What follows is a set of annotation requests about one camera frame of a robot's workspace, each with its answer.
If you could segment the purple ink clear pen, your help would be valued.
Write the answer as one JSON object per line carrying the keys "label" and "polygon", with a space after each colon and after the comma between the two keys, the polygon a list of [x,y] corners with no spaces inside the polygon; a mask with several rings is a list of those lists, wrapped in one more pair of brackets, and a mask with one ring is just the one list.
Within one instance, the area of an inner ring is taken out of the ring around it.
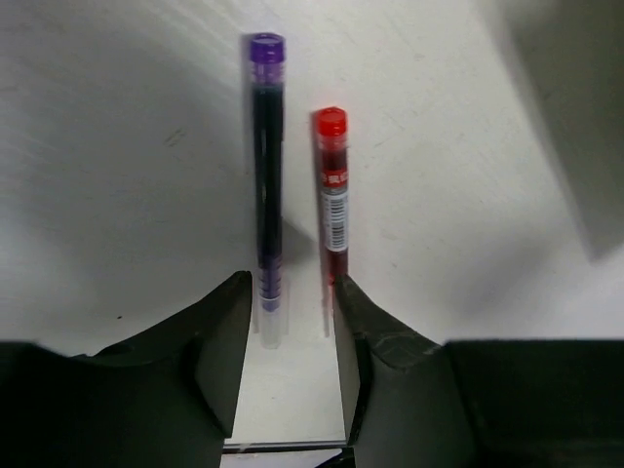
{"label": "purple ink clear pen", "polygon": [[274,32],[248,36],[254,164],[258,332],[268,349],[285,332],[282,300],[282,182],[286,39]]}

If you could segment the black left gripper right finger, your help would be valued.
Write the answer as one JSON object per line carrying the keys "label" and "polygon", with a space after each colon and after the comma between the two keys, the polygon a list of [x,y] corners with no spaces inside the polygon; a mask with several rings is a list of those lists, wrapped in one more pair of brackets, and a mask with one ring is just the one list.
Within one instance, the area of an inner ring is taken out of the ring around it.
{"label": "black left gripper right finger", "polygon": [[619,340],[438,344],[349,277],[333,287],[346,444],[359,467],[619,467]]}

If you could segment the red ink clear pen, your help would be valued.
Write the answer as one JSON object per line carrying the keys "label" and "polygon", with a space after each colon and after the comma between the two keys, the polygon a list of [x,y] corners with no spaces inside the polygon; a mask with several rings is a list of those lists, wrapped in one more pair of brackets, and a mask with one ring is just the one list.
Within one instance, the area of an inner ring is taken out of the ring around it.
{"label": "red ink clear pen", "polygon": [[337,106],[312,114],[313,158],[320,221],[325,334],[332,325],[332,290],[335,278],[348,272],[349,171],[348,117]]}

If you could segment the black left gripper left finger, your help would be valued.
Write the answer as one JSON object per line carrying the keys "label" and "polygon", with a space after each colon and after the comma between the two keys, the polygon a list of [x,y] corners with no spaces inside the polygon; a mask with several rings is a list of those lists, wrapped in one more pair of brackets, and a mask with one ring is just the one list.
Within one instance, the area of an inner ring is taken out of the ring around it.
{"label": "black left gripper left finger", "polygon": [[216,467],[233,432],[253,280],[93,356],[1,345],[5,467]]}

